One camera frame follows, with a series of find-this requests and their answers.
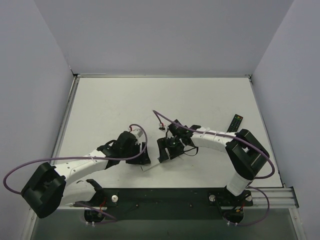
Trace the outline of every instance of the cable tie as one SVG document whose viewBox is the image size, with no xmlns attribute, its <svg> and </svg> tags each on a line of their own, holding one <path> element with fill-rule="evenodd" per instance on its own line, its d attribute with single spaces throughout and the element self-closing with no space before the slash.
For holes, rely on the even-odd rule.
<svg viewBox="0 0 320 240">
<path fill-rule="evenodd" d="M 217 137 L 217 134 L 219 134 L 220 132 L 219 131 L 214 131 L 214 138 L 213 138 L 213 141 L 215 141 L 216 137 Z"/>
<path fill-rule="evenodd" d="M 203 133 L 201 134 L 201 138 L 203 138 L 204 136 L 205 136 L 205 134 L 207 133 L 207 132 L 209 132 L 210 131 L 210 127 L 207 127 L 204 131 L 203 131 Z"/>
<path fill-rule="evenodd" d="M 88 154 L 88 156 L 91 158 L 92 161 L 94 160 L 90 153 Z"/>
</svg>

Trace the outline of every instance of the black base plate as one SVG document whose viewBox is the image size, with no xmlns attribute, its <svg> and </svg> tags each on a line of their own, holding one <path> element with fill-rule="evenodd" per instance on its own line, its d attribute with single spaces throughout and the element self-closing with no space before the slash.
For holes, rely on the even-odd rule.
<svg viewBox="0 0 320 240">
<path fill-rule="evenodd" d="M 104 188 L 107 198 L 117 193 L 116 205 L 106 212 L 118 220 L 214 220 L 221 219 L 220 207 L 240 206 L 225 188 Z M 245 206 L 252 206 L 245 201 Z"/>
</svg>

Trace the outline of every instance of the gray floor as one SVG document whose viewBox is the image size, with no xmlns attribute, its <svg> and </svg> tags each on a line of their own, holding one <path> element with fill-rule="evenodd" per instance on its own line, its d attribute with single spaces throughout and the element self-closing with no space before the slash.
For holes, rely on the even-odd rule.
<svg viewBox="0 0 320 240">
<path fill-rule="evenodd" d="M 264 209 L 245 210 L 244 222 L 263 216 Z M 37 219 L 32 240 L 296 240 L 288 209 L 271 209 L 261 223 L 250 227 L 227 226 L 223 220 L 127 220 L 85 226 L 83 210 L 57 210 Z"/>
</svg>

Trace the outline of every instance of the remote control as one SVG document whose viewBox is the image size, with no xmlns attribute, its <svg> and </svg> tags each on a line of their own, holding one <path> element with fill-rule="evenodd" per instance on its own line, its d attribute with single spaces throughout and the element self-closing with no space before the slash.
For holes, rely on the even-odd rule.
<svg viewBox="0 0 320 240">
<path fill-rule="evenodd" d="M 230 123 L 230 126 L 226 132 L 227 133 L 236 133 L 239 129 L 239 126 L 241 124 L 242 119 L 243 119 L 242 116 L 235 114 L 231 123 Z"/>
</svg>

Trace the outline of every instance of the white wall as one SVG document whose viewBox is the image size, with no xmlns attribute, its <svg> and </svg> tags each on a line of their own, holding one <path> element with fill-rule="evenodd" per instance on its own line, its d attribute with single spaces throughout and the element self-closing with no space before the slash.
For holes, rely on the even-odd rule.
<svg viewBox="0 0 320 240">
<path fill-rule="evenodd" d="M 293 0 L 34 0 L 74 73 L 252 74 Z"/>
<path fill-rule="evenodd" d="M 33 0 L 0 1 L 0 178 L 51 155 L 73 80 Z M 9 185 L 21 191 L 36 166 Z M 20 239 L 28 205 L 0 186 L 0 239 Z"/>
<path fill-rule="evenodd" d="M 320 2 L 295 0 L 253 74 L 281 176 L 307 237 L 319 239 Z"/>
</svg>

